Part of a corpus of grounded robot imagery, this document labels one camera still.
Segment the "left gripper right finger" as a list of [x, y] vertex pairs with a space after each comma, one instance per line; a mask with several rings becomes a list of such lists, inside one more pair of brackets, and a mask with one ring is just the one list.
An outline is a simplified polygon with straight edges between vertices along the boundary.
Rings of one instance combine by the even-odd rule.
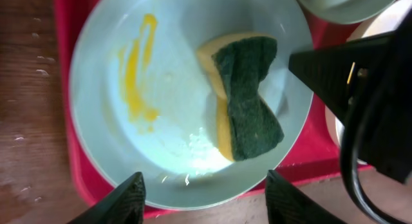
[[270, 224], [344, 223], [286, 181], [275, 170], [269, 170], [267, 173], [265, 199]]

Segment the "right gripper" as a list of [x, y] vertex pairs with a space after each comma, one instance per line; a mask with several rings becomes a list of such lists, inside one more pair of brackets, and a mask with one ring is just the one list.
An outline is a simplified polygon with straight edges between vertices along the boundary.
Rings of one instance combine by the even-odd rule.
[[346, 124], [346, 149], [379, 173], [407, 182], [411, 177], [411, 14], [394, 32], [293, 53], [289, 70], [343, 123], [358, 97]]

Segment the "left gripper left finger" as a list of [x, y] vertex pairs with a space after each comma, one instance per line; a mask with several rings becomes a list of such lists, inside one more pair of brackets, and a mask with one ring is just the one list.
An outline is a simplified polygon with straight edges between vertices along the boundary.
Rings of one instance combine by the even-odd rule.
[[141, 172], [134, 173], [68, 224], [142, 224], [145, 196], [144, 177]]

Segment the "white plate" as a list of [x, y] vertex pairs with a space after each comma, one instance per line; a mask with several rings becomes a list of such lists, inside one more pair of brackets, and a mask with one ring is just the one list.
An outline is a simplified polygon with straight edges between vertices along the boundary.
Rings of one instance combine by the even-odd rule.
[[[347, 42], [367, 38], [395, 30], [411, 9], [411, 0], [396, 0], [380, 14], [363, 21], [347, 38]], [[325, 107], [326, 126], [334, 144], [341, 148], [344, 126], [342, 122]]]

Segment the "light green plate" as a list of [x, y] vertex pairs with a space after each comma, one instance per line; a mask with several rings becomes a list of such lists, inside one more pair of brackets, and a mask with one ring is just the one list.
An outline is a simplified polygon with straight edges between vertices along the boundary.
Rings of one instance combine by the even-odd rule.
[[369, 19], [396, 0], [298, 0], [309, 12], [336, 24], [354, 24]]

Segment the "green and yellow sponge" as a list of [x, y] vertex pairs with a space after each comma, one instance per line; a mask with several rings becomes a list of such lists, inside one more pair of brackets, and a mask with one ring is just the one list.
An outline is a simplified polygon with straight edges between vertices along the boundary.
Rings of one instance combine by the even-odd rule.
[[276, 39], [253, 32], [217, 37], [196, 52], [216, 94], [218, 149], [232, 162], [261, 156], [284, 139], [278, 119], [258, 92], [276, 55]]

